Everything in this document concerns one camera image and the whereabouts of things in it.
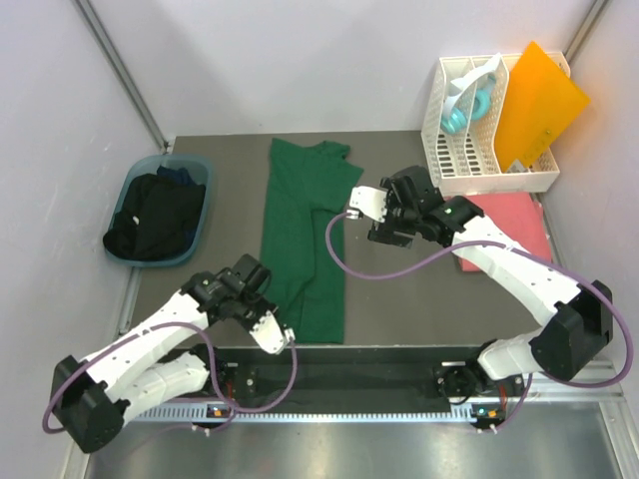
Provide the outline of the green t shirt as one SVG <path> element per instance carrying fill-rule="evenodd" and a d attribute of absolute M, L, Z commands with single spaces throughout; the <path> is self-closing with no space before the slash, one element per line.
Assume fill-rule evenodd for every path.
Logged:
<path fill-rule="evenodd" d="M 271 143 L 260 259 L 273 275 L 267 298 L 299 343 L 344 341 L 345 273 L 324 234 L 363 174 L 349 153 L 350 146 L 331 141 Z"/>

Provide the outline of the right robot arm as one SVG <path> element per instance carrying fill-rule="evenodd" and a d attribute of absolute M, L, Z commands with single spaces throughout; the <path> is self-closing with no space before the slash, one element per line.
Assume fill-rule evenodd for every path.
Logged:
<path fill-rule="evenodd" d="M 444 197 L 425 167 L 408 167 L 376 188 L 356 187 L 349 206 L 373 221 L 372 241 L 408 247 L 415 236 L 450 248 L 508 291 L 533 316 L 535 331 L 484 345 L 465 379 L 486 395 L 502 379 L 543 372 L 572 380 L 613 337 L 612 294 L 602 282 L 574 279 L 536 259 L 480 206 Z"/>

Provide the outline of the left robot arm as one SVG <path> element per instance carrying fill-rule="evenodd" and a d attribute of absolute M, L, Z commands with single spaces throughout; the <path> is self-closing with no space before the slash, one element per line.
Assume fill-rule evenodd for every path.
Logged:
<path fill-rule="evenodd" d="M 191 276 L 147 319 L 109 346 L 54 368 L 46 416 L 55 417 L 84 453 L 109 444 L 143 412 L 182 394 L 216 395 L 227 373 L 206 350 L 173 360 L 183 341 L 226 319 L 235 320 L 268 354 L 289 343 L 278 308 L 262 291 L 271 272 L 249 254 L 218 272 Z"/>

